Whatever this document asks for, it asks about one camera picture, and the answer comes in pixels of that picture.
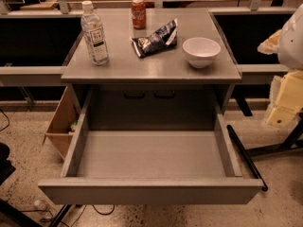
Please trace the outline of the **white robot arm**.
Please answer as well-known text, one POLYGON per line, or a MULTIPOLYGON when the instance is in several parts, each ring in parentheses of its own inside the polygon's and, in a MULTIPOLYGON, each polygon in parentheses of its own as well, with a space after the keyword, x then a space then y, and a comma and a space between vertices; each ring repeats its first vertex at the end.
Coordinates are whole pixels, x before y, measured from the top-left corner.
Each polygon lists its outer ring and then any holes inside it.
POLYGON ((281 30, 258 46, 258 52, 265 55, 277 54, 281 64, 290 69, 303 69, 303 4, 281 30))

